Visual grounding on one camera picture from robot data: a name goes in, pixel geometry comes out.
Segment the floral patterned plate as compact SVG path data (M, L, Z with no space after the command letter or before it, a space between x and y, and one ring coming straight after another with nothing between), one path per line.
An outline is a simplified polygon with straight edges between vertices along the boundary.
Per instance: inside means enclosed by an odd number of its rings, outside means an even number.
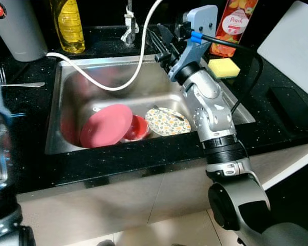
M189 133L192 130L190 122L185 119L185 116L182 115L182 113L179 113L171 108L160 106L159 108L182 117L184 121L180 121L170 115L167 115L166 113L159 112L151 108L145 113L145 120L147 121L148 127L151 131L159 136L171 136L175 134Z

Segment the dark lower cabinet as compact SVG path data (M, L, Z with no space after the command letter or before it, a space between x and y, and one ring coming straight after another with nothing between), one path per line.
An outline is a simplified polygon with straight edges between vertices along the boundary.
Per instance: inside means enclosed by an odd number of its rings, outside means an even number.
M308 230L308 164L266 191L271 212L279 222Z

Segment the steel sink faucet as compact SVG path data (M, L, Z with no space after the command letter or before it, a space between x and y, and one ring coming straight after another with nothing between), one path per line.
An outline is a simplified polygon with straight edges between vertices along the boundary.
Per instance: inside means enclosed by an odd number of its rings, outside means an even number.
M136 34L140 31L136 18L133 13L133 0L127 0L124 14L124 25L126 26L125 33L121 36L121 41L127 47L134 47Z

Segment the white cutting board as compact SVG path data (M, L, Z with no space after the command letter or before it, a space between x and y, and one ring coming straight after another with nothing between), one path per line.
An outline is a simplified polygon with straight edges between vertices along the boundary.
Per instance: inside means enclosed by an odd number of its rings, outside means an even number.
M295 1L257 52L308 93L308 4Z

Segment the pink plate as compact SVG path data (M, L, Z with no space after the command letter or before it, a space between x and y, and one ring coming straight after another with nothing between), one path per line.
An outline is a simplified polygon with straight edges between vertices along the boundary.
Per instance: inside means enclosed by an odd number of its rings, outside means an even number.
M133 113L126 105L111 105L102 108L84 124L80 143L84 148L114 145L131 127Z

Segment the grey thermos with red logo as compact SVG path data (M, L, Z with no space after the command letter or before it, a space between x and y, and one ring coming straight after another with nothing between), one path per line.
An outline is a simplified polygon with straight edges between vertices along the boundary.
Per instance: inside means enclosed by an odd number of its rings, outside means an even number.
M0 37L21 63L44 58L48 52L29 0L0 0Z

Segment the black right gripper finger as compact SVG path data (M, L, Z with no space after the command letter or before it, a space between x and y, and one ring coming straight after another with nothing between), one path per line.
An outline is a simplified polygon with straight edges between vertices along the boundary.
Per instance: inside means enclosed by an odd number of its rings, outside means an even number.
M163 40L161 40L160 35L158 35L152 29L147 28L146 31L146 43L156 50L156 52L167 52L167 48L164 46Z
M157 28L159 29L159 33L161 33L163 42L172 43L177 40L177 36L173 34L167 26L163 24L157 24Z

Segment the red peach juice carton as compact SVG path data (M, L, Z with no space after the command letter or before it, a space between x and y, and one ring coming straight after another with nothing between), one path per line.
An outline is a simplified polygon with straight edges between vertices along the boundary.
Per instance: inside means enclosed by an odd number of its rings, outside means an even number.
M215 38L238 44L259 0L227 0Z

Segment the yellow sponge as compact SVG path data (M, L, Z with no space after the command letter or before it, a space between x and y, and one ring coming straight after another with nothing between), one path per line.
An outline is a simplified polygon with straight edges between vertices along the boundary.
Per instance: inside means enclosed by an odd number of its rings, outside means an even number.
M240 68L230 58L210 59L207 63L210 72L218 79L238 76Z

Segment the yellow dish soap bottle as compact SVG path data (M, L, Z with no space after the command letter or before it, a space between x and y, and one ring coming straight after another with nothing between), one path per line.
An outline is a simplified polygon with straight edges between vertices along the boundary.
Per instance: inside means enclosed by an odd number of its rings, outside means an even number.
M65 52L81 54L86 50L81 15L76 0L49 0L52 18Z

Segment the steel fork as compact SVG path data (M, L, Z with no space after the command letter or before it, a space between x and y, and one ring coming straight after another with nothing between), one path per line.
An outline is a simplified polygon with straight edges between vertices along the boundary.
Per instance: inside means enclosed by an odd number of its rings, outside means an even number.
M30 67L30 64L25 64L15 75L11 78L11 81L16 80L20 77L21 73L23 73L27 68ZM45 82L37 82L30 84L8 84L8 80L6 78L5 70L2 66L0 66L0 87L31 87L31 88L39 88L43 87Z

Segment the red bowl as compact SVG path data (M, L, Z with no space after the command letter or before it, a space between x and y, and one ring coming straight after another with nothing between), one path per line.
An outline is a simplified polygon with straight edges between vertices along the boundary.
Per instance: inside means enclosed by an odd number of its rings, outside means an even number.
M147 121L139 115L133 115L131 118L131 125L128 131L124 134L122 141L138 141L142 140L149 134Z

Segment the stainless steel sink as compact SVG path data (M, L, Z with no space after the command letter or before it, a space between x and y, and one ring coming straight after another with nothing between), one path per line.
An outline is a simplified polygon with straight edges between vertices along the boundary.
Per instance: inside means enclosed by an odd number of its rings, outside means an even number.
M200 64L208 70L205 61L201 60ZM223 82L215 80L221 86L224 100L233 108L236 97ZM178 83L170 80L168 72L153 55L63 60L57 67L45 153L65 154L91 149L81 146L80 133L86 121L95 114L92 107L126 105L133 115L143 118L152 105L171 108L190 122L190 133L197 133L192 111L181 89ZM237 125L254 122L254 117L242 106L232 113L235 129ZM149 129L142 140L156 137L166 136Z

